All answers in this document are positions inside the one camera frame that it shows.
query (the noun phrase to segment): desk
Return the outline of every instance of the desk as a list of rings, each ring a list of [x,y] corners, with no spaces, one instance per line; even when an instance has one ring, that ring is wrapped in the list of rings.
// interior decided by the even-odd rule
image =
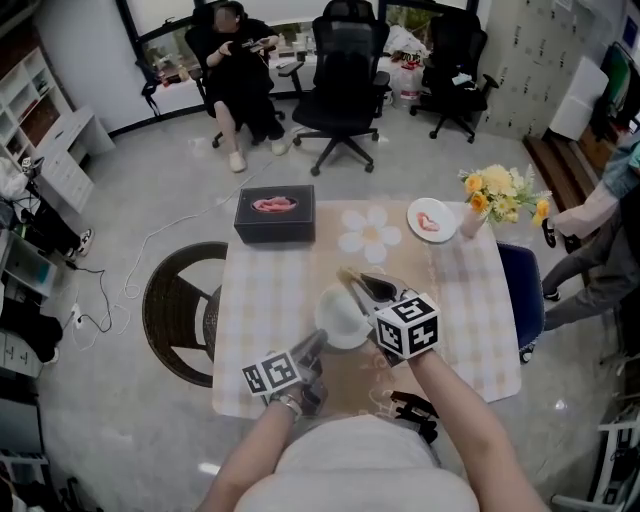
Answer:
[[[241,368],[270,350],[291,348],[315,328],[317,298],[337,282],[335,271],[343,265],[388,273],[418,292],[429,293],[442,310],[443,342],[438,350],[458,375],[488,402],[519,391],[516,328],[491,228],[483,226],[471,240],[456,233],[445,244],[427,244],[407,225],[409,204],[319,202],[313,246],[251,247],[234,235],[222,280],[216,336],[216,412],[260,415],[264,405],[249,394]],[[460,221],[467,206],[449,206]],[[364,228],[362,218],[367,221]],[[360,234],[360,250],[343,250],[352,249],[344,243],[348,232],[351,238]],[[376,233],[384,242],[384,254],[379,245],[370,248]],[[346,355],[323,354],[322,362],[329,390],[323,414],[389,416],[392,391],[424,396],[407,363],[389,368],[371,342]]]

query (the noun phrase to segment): white cable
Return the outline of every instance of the white cable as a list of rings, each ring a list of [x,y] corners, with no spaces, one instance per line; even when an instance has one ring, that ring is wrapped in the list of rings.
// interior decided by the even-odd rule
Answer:
[[[129,323],[131,322],[131,312],[125,308],[124,306],[121,306],[120,304],[118,304],[118,301],[120,300],[120,295],[122,293],[124,293],[124,296],[127,299],[133,300],[133,299],[137,299],[140,296],[140,292],[141,289],[138,285],[135,284],[129,284],[129,280],[131,279],[131,276],[133,275],[133,273],[136,271],[136,269],[138,268],[138,264],[140,263],[140,259],[142,258],[142,253],[144,251],[144,248],[147,245],[147,242],[149,241],[149,239],[159,233],[162,233],[165,229],[168,229],[172,226],[175,226],[176,224],[179,224],[180,222],[183,222],[185,220],[189,220],[189,219],[196,219],[198,217],[200,217],[201,215],[204,215],[205,213],[213,210],[214,208],[217,208],[219,206],[223,206],[224,204],[226,204],[242,187],[244,187],[247,183],[249,183],[253,178],[255,178],[258,174],[262,173],[263,171],[267,170],[272,164],[273,164],[273,160],[271,162],[269,162],[267,165],[265,165],[262,169],[260,169],[257,173],[249,176],[246,180],[244,180],[240,185],[238,185],[235,189],[233,189],[233,191],[227,196],[225,197],[223,200],[218,200],[215,204],[209,206],[208,208],[202,210],[200,213],[194,214],[194,215],[187,215],[186,217],[182,217],[178,220],[175,220],[173,222],[171,222],[170,224],[167,224],[166,226],[161,227],[160,229],[157,229],[156,231],[154,231],[153,233],[149,233],[144,241],[142,242],[142,247],[140,247],[140,252],[138,253],[138,257],[136,258],[136,262],[133,265],[133,268],[131,269],[131,271],[129,272],[129,274],[127,275],[127,278],[124,281],[124,286],[120,289],[120,291],[118,292],[118,295],[116,295],[116,300],[114,301],[113,305],[109,308],[109,310],[104,314],[104,316],[102,317],[102,319],[100,320],[100,328],[103,328],[102,324],[104,323],[104,321],[109,317],[109,315],[113,312],[113,310],[115,308],[119,308],[122,311],[127,313],[127,321],[124,324],[124,327],[122,328],[122,330],[118,333],[118,336],[121,336],[124,331],[126,331],[127,327],[129,326]],[[132,288],[135,291],[133,292],[132,295],[129,295],[129,293],[127,293],[127,289]],[[75,302],[77,303],[78,301],[78,294],[76,294],[76,300]],[[72,338],[74,343],[76,344],[76,347],[78,347],[78,343],[76,341],[75,338],[75,333],[73,331],[74,327],[71,327],[72,329]],[[98,336],[101,333],[99,330],[96,332],[95,336],[93,337],[93,340],[91,341],[90,345],[87,345],[86,347],[80,348],[78,347],[78,350],[83,351],[83,350],[87,350],[91,347],[93,347],[93,345],[96,342],[96,339],[98,338]]]

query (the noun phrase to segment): hand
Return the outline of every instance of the hand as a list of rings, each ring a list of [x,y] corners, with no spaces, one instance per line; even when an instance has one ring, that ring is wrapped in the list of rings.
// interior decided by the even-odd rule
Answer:
[[[220,48],[218,48],[220,55],[224,55],[225,57],[231,57],[231,51],[229,51],[229,45],[232,43],[233,41],[227,41]]]

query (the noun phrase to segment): white shirt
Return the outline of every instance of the white shirt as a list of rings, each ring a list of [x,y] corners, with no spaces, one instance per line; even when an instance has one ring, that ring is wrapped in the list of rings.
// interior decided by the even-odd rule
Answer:
[[[471,488],[435,467],[411,430],[374,416],[325,423],[283,453],[237,512],[478,512]]]

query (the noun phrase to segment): sneaker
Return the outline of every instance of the sneaker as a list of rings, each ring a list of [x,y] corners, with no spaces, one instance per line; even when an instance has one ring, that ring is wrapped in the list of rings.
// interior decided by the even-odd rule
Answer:
[[[69,249],[64,257],[67,259],[67,261],[73,263],[76,261],[78,254],[76,253],[75,249]]]
[[[53,357],[49,361],[47,361],[45,363],[42,363],[42,364],[45,365],[45,366],[47,366],[49,364],[55,364],[55,363],[58,362],[58,359],[60,359],[60,349],[58,349],[58,347],[55,347],[53,349]]]
[[[560,302],[560,292],[556,290],[553,293],[544,293],[542,294],[544,300],[550,300],[551,302]]]
[[[271,151],[274,155],[280,156],[284,155],[287,152],[287,145],[284,143],[284,139],[278,139],[271,141]]]
[[[553,226],[549,223],[549,219],[542,221],[542,232],[544,233],[544,239],[547,245],[553,249],[556,246],[556,234]]]
[[[229,167],[233,172],[242,172],[247,168],[247,162],[240,154],[240,151],[229,155]]]
[[[80,235],[80,247],[78,247],[78,254],[80,256],[86,256],[89,254],[89,249],[93,243],[93,229],[87,229]]]

